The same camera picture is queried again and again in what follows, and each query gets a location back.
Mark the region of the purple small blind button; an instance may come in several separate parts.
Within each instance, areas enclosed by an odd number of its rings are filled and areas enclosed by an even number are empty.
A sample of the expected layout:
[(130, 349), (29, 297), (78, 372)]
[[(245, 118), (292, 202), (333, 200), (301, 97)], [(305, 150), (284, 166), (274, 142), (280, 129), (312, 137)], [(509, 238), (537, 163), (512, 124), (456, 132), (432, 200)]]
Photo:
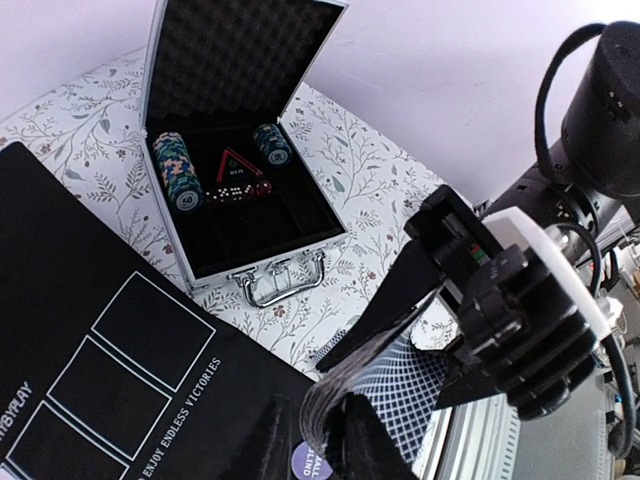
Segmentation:
[(291, 472), (298, 480), (328, 480), (333, 475), (330, 465), (307, 442), (301, 442), (294, 448)]

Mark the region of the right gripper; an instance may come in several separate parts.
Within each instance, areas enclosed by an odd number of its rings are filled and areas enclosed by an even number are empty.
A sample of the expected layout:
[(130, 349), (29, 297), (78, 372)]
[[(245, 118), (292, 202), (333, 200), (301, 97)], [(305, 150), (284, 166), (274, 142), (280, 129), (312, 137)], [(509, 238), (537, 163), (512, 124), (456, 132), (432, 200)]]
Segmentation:
[(593, 372), (597, 338), (535, 253), (503, 248), (441, 185), (407, 221), (401, 250), (359, 320), (318, 362), (326, 373), (401, 321), (441, 283), (460, 336), (435, 410), (501, 393), (520, 419), (550, 415)]

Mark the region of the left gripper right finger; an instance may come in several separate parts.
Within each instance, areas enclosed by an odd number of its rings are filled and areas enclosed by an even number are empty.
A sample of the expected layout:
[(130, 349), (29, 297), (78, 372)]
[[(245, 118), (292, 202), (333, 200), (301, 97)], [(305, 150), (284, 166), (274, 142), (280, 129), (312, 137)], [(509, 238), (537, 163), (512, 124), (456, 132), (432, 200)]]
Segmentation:
[(325, 427), (324, 458), (341, 479), (415, 478), (364, 395), (348, 393)]

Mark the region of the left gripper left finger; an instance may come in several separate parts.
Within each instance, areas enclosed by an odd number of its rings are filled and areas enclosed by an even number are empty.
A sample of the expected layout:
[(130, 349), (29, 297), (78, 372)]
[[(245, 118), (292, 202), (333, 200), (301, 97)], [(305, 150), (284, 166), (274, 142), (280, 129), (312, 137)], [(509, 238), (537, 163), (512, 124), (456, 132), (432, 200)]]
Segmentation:
[(290, 400), (271, 397), (220, 479), (290, 479), (292, 415)]

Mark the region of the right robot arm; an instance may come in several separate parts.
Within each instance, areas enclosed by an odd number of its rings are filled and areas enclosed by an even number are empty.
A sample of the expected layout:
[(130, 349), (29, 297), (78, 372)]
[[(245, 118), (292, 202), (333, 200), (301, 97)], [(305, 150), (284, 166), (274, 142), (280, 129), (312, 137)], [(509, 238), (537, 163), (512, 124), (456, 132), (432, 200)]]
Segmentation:
[(534, 113), (536, 162), (482, 215), (438, 187), (405, 224), (401, 250), (357, 323), (318, 362), (370, 362), (442, 289), (458, 336), (440, 407), (503, 393), (520, 418), (560, 407), (594, 371), (596, 330), (543, 257), (508, 239), (517, 215), (568, 243), (577, 263), (620, 208), (639, 215), (639, 27), (590, 24), (559, 47)]

